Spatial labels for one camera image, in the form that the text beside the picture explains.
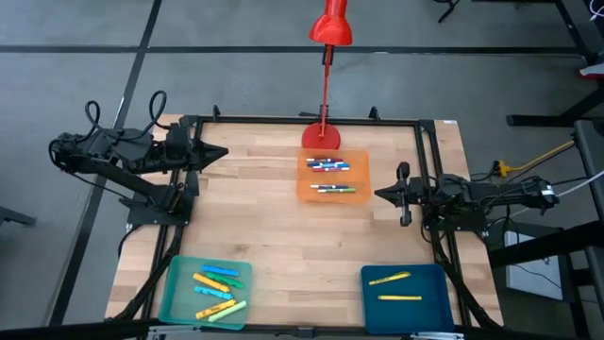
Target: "yellow crayon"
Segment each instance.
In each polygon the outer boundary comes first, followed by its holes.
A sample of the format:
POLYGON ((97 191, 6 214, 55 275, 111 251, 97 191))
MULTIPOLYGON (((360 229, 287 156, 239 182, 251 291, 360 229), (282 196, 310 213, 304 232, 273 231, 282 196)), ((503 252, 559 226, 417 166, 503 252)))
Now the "yellow crayon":
POLYGON ((378 284, 378 283, 394 281, 394 280, 399 280, 399 279, 405 279, 405 278, 408 278, 409 276, 411 276, 410 272, 400 272, 400 273, 396 273, 388 278, 369 281, 369 285, 374 285, 374 284, 378 284))
POLYGON ((225 293, 228 293, 230 291, 230 288, 228 288, 227 286, 222 285, 222 284, 216 282, 215 280, 210 280, 203 275, 199 275, 199 274, 195 273, 195 274, 193 274, 193 278, 196 279, 197 281, 200 281, 201 283, 205 283, 208 286, 210 286, 212 288, 216 288, 225 293))
POLYGON ((228 307, 232 307, 235 305, 235 300, 234 299, 230 299, 227 302, 223 302, 221 304, 217 304, 213 307, 209 307, 207 310, 203 310, 197 314, 195 314, 195 317, 197 317, 197 320, 202 319, 208 315, 213 315, 215 313, 218 313, 220 311, 225 310, 228 307))
POLYGON ((410 297, 410 296, 378 296, 377 299, 393 300, 393 301, 419 301, 422 297, 410 297))

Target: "wooden tabletop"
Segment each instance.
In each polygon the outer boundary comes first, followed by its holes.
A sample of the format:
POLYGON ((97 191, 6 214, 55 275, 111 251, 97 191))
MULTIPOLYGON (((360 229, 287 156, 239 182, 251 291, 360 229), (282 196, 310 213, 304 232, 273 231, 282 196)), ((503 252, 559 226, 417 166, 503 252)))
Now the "wooden tabletop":
MULTIPOLYGON (((164 115, 168 124, 179 115, 164 115)), ((454 121, 436 121, 446 173, 468 178, 460 131, 454 121)), ((296 157, 303 125, 210 124, 204 142, 224 146, 228 155, 199 176, 181 255, 246 261, 254 270, 248 324, 363 326, 360 272, 366 264, 432 264, 431 247, 420 235, 421 212, 399 226, 400 210, 372 196, 366 205, 308 204, 295 194, 296 157)), ((393 185, 402 161, 420 176, 410 127, 339 126, 341 148, 369 152, 372 189, 393 185)), ((158 140, 165 131, 156 129, 158 140)), ((425 138, 433 174, 428 136, 425 138)), ((169 175, 144 176, 167 183, 169 175)), ((121 312, 149 275, 159 226, 143 226, 125 242, 107 316, 121 312)), ((478 303, 502 323, 484 244, 470 232, 457 232, 463 278, 478 303)), ((458 301, 448 282, 456 324, 458 301)), ((155 294, 157 315, 163 281, 155 294)))

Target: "orange tray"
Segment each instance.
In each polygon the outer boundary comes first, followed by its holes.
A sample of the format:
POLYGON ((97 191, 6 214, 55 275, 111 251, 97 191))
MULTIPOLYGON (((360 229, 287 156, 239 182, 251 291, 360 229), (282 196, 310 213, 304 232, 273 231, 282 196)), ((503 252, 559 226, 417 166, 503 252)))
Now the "orange tray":
POLYGON ((298 153, 296 193, 308 202, 366 203, 371 197, 369 154, 364 150, 302 149, 298 153), (307 159, 335 158, 350 164, 348 171, 313 172, 307 159), (355 193, 319 194, 312 184, 348 185, 355 193))

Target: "blue tray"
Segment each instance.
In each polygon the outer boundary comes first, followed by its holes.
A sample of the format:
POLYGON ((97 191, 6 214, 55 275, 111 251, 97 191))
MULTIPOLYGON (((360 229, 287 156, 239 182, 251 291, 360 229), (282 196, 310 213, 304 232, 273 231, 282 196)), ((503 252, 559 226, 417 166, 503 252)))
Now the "blue tray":
POLYGON ((438 264, 366 265, 361 269, 365 328, 371 334, 451 332, 453 315, 445 272, 438 264), (369 281, 409 272, 405 279, 369 285, 369 281), (384 301, 380 295, 421 296, 419 301, 384 301))

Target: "white cable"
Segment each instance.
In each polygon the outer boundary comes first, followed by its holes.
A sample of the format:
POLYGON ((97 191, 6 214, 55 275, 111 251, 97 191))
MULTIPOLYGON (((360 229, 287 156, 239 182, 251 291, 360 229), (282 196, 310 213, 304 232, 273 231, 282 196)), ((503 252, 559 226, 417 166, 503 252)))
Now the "white cable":
MULTIPOLYGON (((599 179, 599 178, 600 178, 602 175, 604 175, 604 170, 600 171, 599 173, 595 174, 593 177, 591 177, 591 178, 589 178, 589 179, 585 180, 584 182, 582 182, 582 183, 580 183, 580 184, 578 184, 578 185, 576 185, 576 186, 574 186, 574 187, 572 187, 572 188, 570 188, 570 189, 566 190, 565 192, 563 192, 563 193, 559 194, 559 195, 558 195, 558 197, 566 196, 566 195, 568 195, 568 194, 570 194, 570 193, 572 193, 572 192, 574 192, 574 191, 576 191, 576 190, 578 190, 578 189, 580 189, 580 188, 584 187, 585 185, 587 185, 587 184, 589 184, 589 183, 593 182, 594 180, 599 179)), ((521 213, 527 212, 527 211, 529 211, 529 210, 530 210, 530 208, 525 208, 525 209, 523 209, 523 210, 521 210, 521 211, 517 211, 517 212, 515 212, 515 213, 511 214, 511 215, 510 215, 510 218, 512 218, 512 217, 514 217, 514 216, 517 216, 517 215, 519 215, 519 214, 521 214, 521 213)))
POLYGON ((593 21, 593 20, 597 19, 598 17, 604 17, 604 14, 601 13, 601 11, 604 9, 604 6, 602 6, 600 9, 595 11, 594 10, 594 1, 595 0, 592 0, 589 3, 589 10, 592 12, 592 14, 594 14, 594 15, 592 15, 592 18, 590 19, 590 21, 593 21))

